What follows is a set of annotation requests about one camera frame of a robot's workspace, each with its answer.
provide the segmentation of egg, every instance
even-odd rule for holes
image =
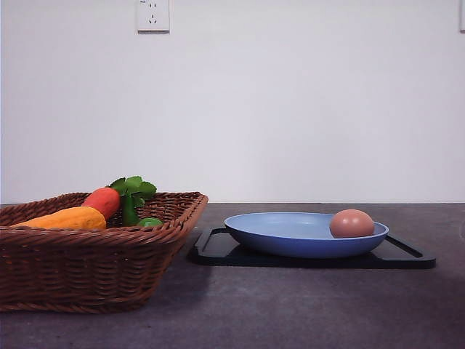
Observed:
[[[329,223],[335,238],[355,238],[373,235],[375,225],[371,217],[358,209],[345,209],[336,213]]]

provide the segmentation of wicker basket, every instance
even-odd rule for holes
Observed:
[[[142,306],[208,201],[201,193],[155,194],[138,214],[162,219],[158,227],[121,227],[121,212],[106,230],[9,226],[79,206],[88,195],[0,210],[0,311],[112,313]]]

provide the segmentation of blue plate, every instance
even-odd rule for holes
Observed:
[[[265,212],[232,216],[225,220],[231,236],[258,251],[287,257],[340,258],[370,252],[389,231],[375,222],[371,236],[334,238],[329,230],[333,214]]]

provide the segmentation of green lime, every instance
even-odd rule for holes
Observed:
[[[140,220],[137,225],[141,227],[155,227],[157,225],[163,224],[162,221],[160,221],[158,218],[144,218],[143,220]]]

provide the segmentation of electrical outlet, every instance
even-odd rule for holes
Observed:
[[[169,0],[138,0],[137,31],[169,33]]]

